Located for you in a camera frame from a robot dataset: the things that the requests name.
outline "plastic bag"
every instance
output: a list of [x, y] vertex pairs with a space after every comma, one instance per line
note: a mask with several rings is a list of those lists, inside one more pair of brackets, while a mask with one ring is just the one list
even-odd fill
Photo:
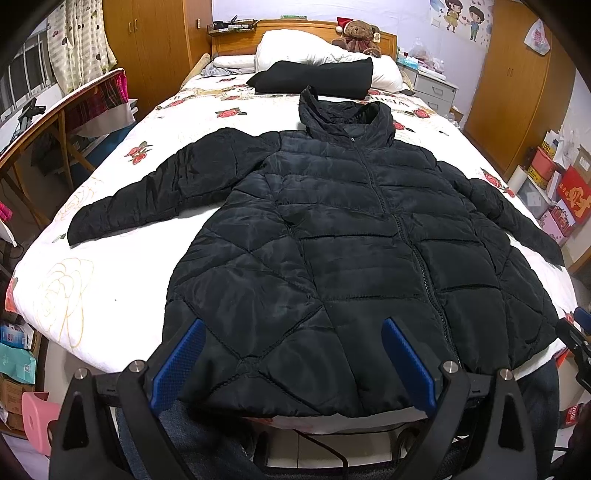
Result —
[[542, 20], [538, 20], [531, 26], [530, 31], [525, 36], [524, 43], [540, 55], [546, 55], [550, 51], [550, 43], [546, 39]]
[[409, 57], [415, 57], [416, 59], [422, 60], [425, 63], [431, 60], [431, 54], [427, 50], [427, 47], [423, 45], [420, 38], [415, 38], [413, 47], [408, 52]]
[[579, 130], [570, 129], [563, 125], [558, 137], [558, 147], [554, 155], [554, 161], [567, 169], [577, 158], [579, 150]]

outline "metal screw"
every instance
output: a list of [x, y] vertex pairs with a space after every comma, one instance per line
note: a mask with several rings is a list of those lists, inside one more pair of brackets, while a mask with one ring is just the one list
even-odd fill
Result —
[[144, 369], [144, 361], [143, 360], [134, 360], [129, 364], [129, 369], [134, 373], [138, 374]]
[[449, 374], [454, 374], [460, 369], [460, 367], [457, 366], [457, 363], [448, 360], [443, 363], [443, 369]]
[[513, 378], [513, 372], [508, 368], [501, 368], [499, 374], [503, 380], [511, 380]]
[[82, 380], [86, 378], [88, 375], [88, 370], [86, 368], [79, 368], [74, 372], [74, 378], [77, 380]]

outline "black puffer jacket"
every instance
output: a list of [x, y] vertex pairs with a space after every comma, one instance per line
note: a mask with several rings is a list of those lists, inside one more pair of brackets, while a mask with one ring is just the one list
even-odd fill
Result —
[[300, 118], [305, 131], [218, 130], [72, 220], [73, 245], [225, 200], [168, 286], [163, 337], [207, 325], [184, 399], [255, 416], [406, 407], [388, 317], [436, 378], [455, 357], [514, 368], [555, 339], [552, 302], [504, 230], [562, 265], [560, 249], [496, 188], [395, 140], [383, 103], [306, 90]]

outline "cartoon couple sticker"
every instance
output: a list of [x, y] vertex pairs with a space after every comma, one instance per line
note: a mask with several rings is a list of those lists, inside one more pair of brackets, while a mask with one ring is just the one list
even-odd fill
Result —
[[480, 24], [484, 22], [484, 13], [482, 10], [474, 6], [470, 7], [471, 22], [468, 23], [464, 22], [460, 17], [462, 8], [464, 8], [460, 0], [445, 0], [445, 4], [447, 5], [447, 15], [443, 19], [447, 22], [447, 29], [449, 30], [452, 27], [452, 31], [455, 33], [458, 21], [464, 25], [470, 25], [470, 40], [475, 42]]

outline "person's leg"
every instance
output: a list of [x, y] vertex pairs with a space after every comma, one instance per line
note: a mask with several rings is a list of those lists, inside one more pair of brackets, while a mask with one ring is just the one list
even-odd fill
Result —
[[[178, 400], [159, 418], [173, 445], [197, 478], [264, 478], [245, 452], [245, 447], [250, 449], [254, 442], [254, 431], [246, 420], [201, 414]], [[117, 424], [121, 446], [134, 477], [150, 480], [120, 408], [117, 409]]]
[[530, 418], [538, 478], [545, 479], [550, 470], [558, 433], [560, 390], [556, 362], [551, 360], [532, 374], [519, 379], [517, 384]]

